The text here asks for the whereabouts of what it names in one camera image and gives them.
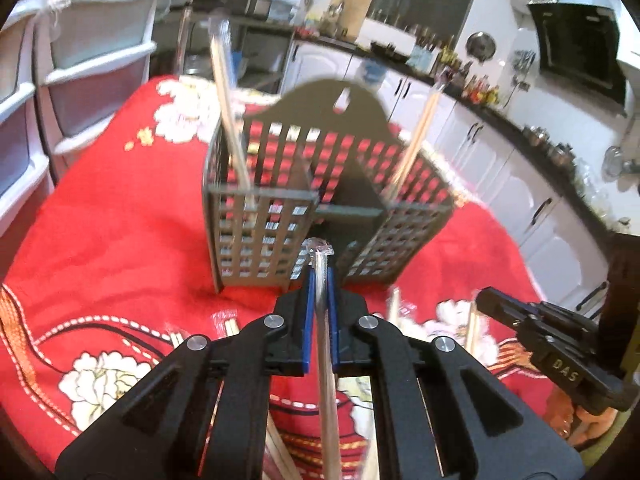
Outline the right hand orange glove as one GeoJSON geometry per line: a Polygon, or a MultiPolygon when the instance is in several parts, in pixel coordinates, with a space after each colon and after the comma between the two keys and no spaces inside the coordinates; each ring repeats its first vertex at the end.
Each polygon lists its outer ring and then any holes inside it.
{"type": "Polygon", "coordinates": [[[574,448],[592,448],[610,445],[625,426],[631,411],[620,412],[607,408],[593,415],[575,404],[559,389],[554,389],[547,400],[542,419],[574,448]]]}

